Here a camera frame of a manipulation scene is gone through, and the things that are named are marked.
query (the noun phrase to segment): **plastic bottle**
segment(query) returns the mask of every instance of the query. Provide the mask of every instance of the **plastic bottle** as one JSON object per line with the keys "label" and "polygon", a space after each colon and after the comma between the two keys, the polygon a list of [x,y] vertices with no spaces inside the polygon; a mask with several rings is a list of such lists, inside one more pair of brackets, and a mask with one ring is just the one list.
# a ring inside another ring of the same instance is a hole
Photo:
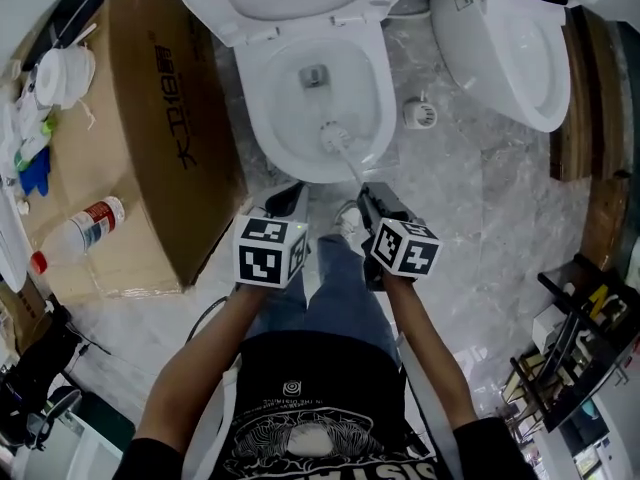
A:
{"label": "plastic bottle", "polygon": [[76,263],[103,236],[124,221],[124,208],[119,199],[107,197],[77,213],[47,235],[42,247],[31,256],[37,274],[52,265]]}

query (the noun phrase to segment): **white toilet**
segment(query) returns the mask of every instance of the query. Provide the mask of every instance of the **white toilet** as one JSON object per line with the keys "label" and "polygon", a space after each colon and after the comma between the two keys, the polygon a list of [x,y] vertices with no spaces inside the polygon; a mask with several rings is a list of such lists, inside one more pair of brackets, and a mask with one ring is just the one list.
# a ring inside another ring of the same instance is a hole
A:
{"label": "white toilet", "polygon": [[565,9],[540,0],[431,0],[455,81],[497,112],[542,132],[562,124],[571,79]]}
{"label": "white toilet", "polygon": [[336,121],[361,169],[386,150],[396,102],[380,22],[393,0],[184,0],[233,47],[260,147],[294,178],[352,178],[320,141]]}

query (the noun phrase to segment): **marble floor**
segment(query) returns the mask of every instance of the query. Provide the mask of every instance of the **marble floor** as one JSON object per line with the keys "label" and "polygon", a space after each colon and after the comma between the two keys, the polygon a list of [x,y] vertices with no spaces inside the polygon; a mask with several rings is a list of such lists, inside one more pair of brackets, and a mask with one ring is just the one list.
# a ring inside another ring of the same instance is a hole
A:
{"label": "marble floor", "polygon": [[[401,2],[399,11],[420,5],[424,0]],[[425,91],[439,117],[427,131],[410,131],[399,117],[389,150],[366,177],[389,183],[444,242],[432,276],[416,288],[469,381],[478,413],[487,415],[500,404],[509,358],[528,347],[533,318],[549,303],[536,275],[578,250],[589,182],[550,179],[548,135],[485,109],[456,86],[428,18],[383,26],[398,115],[404,101]],[[233,53],[218,45],[217,61],[247,182],[256,193],[287,177],[255,141]],[[312,238],[356,193],[355,182],[311,186]],[[78,328],[113,353],[91,347],[71,363],[72,376],[137,423],[159,370],[204,309],[229,293],[230,258],[227,236],[183,295],[70,308]],[[315,253],[304,272],[310,296],[319,285]],[[380,302],[391,317],[386,297]]]}

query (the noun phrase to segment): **metal rack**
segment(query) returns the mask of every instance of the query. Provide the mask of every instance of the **metal rack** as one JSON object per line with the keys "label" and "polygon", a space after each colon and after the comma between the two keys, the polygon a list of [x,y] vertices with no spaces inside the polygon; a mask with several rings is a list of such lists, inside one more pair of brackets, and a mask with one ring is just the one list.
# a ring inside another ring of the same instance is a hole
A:
{"label": "metal rack", "polygon": [[[602,272],[580,254],[574,257],[573,262],[582,269],[587,278],[586,288],[574,295],[565,293],[545,274],[538,274],[538,281],[551,292],[555,297],[554,304],[567,316],[542,369],[531,379],[515,358],[511,358],[510,361],[529,399],[540,411],[548,432],[570,418],[576,409],[600,389],[614,371],[619,371],[623,378],[626,377],[618,367],[618,357],[640,332],[638,292],[626,286],[615,271]],[[601,285],[606,285],[610,292],[616,294],[630,309],[630,313],[625,317],[625,324],[618,326],[615,332],[605,332],[585,311],[585,308],[590,308],[589,297],[593,287]],[[597,346],[592,360],[582,374],[577,376],[570,364],[570,357],[577,333],[581,329],[592,333],[597,340]],[[557,399],[545,399],[543,391],[561,367],[564,367],[573,386],[565,386]]]}

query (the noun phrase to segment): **person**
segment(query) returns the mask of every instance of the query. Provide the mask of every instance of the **person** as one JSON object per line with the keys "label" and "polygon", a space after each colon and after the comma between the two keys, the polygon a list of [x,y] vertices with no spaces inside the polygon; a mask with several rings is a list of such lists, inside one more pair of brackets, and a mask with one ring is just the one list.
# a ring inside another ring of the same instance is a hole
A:
{"label": "person", "polygon": [[[349,202],[333,233],[318,240],[322,284],[308,307],[301,273],[286,290],[243,285],[229,297],[158,376],[116,480],[181,477],[200,417],[238,353],[233,417],[220,427],[227,434],[206,477],[450,478],[442,460],[407,452],[392,329],[350,247],[359,223]],[[476,416],[462,371],[412,284],[388,273],[383,283],[446,413],[464,478],[536,478],[502,420]]]}

